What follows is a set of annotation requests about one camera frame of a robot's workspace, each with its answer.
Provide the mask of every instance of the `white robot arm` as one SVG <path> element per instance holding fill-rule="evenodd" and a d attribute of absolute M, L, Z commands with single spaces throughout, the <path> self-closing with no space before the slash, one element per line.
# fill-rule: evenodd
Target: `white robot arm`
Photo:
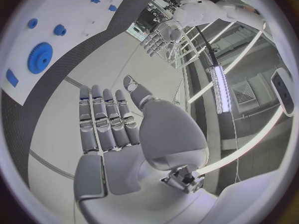
<path fill-rule="evenodd" d="M 170 59 L 175 46 L 182 38 L 180 31 L 183 28 L 211 23 L 217 19 L 228 22 L 239 21 L 263 31 L 270 40 L 273 40 L 272 36 L 264 31 L 265 21 L 260 15 L 236 7 L 234 4 L 226 1 L 213 3 L 209 0 L 183 0 L 181 4 L 182 6 L 174 12 L 171 20 L 162 22 L 154 32 L 141 42 L 150 56 L 155 55 L 168 45 L 167 58 Z"/>

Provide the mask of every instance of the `blue plastic part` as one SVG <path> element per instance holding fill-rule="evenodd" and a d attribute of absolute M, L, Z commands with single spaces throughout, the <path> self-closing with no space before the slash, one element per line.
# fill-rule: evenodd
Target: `blue plastic part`
<path fill-rule="evenodd" d="M 36 18 L 31 19 L 27 25 L 30 29 L 34 29 L 37 25 L 37 19 Z"/>
<path fill-rule="evenodd" d="M 91 0 L 91 2 L 98 3 L 100 0 Z"/>
<path fill-rule="evenodd" d="M 11 71 L 11 69 L 8 69 L 6 72 L 6 78 L 8 81 L 12 84 L 13 87 L 16 87 L 18 84 L 18 79 L 14 75 L 14 73 Z"/>
<path fill-rule="evenodd" d="M 66 29 L 63 25 L 59 24 L 54 28 L 54 34 L 57 36 L 64 36 L 66 34 Z"/>
<path fill-rule="evenodd" d="M 116 11 L 117 7 L 114 5 L 110 5 L 110 7 L 108 8 L 110 11 Z"/>
<path fill-rule="evenodd" d="M 27 65 L 29 71 L 34 74 L 41 73 L 50 63 L 52 55 L 53 49 L 49 43 L 42 42 L 36 45 L 28 57 Z"/>

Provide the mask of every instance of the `second robotic hand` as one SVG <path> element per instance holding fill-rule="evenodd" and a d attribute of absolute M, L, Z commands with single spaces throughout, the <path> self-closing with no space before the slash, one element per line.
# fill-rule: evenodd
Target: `second robotic hand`
<path fill-rule="evenodd" d="M 121 119 L 124 122 L 126 132 L 132 145 L 140 144 L 139 129 L 137 123 L 129 109 L 128 102 L 121 90 L 115 92 L 115 97 L 119 106 Z"/>
<path fill-rule="evenodd" d="M 118 148 L 130 144 L 123 121 L 118 113 L 117 105 L 114 103 L 112 93 L 109 89 L 103 91 L 103 98 L 106 104 L 106 111 L 110 120 L 112 133 Z"/>
<path fill-rule="evenodd" d="M 82 86 L 80 89 L 79 120 L 83 153 L 86 154 L 89 151 L 99 151 L 92 124 L 91 109 L 89 103 L 89 89 L 87 86 Z"/>
<path fill-rule="evenodd" d="M 97 128 L 101 148 L 103 151 L 116 148 L 113 138 L 110 120 L 107 116 L 105 102 L 101 89 L 98 85 L 92 87 L 92 103 L 95 115 L 95 125 Z"/>

